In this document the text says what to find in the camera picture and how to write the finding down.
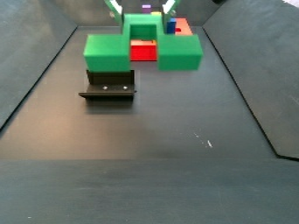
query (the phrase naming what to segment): wall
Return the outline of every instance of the wall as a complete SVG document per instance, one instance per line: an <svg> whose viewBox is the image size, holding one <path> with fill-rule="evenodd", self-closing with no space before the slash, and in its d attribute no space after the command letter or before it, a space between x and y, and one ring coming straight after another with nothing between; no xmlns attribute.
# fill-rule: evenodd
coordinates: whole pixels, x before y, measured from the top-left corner
<svg viewBox="0 0 299 224"><path fill-rule="evenodd" d="M0 0L0 129L76 25L47 0Z"/></svg>
<svg viewBox="0 0 299 224"><path fill-rule="evenodd" d="M83 26L118 25L108 15L104 0L52 0L66 15ZM142 11L142 4L151 4L156 9L166 0L123 0L118 1L127 13ZM221 6L211 0L182 0L178 16L187 17L191 25L203 25Z"/></svg>
<svg viewBox="0 0 299 224"><path fill-rule="evenodd" d="M298 21L299 9L282 0L229 0L203 26L277 153L293 158L299 158Z"/></svg>

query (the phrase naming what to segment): black floor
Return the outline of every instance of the black floor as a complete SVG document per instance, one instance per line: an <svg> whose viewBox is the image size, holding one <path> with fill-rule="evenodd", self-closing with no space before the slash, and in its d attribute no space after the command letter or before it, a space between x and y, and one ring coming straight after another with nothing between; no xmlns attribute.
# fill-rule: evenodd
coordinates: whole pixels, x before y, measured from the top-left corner
<svg viewBox="0 0 299 224"><path fill-rule="evenodd" d="M154 62L136 62L134 101L79 97L87 35L116 31L76 31L3 132L0 158L274 158L202 28L199 71L159 72Z"/></svg>
<svg viewBox="0 0 299 224"><path fill-rule="evenodd" d="M275 157L202 28L198 72L134 63L135 100L87 103L79 28L0 138L3 223L298 223Z"/></svg>

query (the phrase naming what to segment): red block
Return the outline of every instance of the red block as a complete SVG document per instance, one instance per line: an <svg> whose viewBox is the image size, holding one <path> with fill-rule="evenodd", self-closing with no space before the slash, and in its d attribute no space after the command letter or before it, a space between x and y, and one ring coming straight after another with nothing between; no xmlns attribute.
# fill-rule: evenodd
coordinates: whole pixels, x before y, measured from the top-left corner
<svg viewBox="0 0 299 224"><path fill-rule="evenodd" d="M140 39L131 40L131 60L156 60L156 43Z"/></svg>

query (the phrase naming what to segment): green block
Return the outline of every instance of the green block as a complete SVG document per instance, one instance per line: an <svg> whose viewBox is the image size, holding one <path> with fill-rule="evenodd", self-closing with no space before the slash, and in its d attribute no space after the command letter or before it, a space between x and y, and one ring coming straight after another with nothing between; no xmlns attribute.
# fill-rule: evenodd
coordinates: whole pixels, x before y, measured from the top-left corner
<svg viewBox="0 0 299 224"><path fill-rule="evenodd" d="M84 58L91 72L130 71L130 39L116 34L88 35Z"/></svg>
<svg viewBox="0 0 299 224"><path fill-rule="evenodd" d="M158 36L159 70L198 70L202 62L202 43L198 35Z"/></svg>
<svg viewBox="0 0 299 224"><path fill-rule="evenodd" d="M131 39L154 40L164 34L162 15L126 14L123 34Z"/></svg>

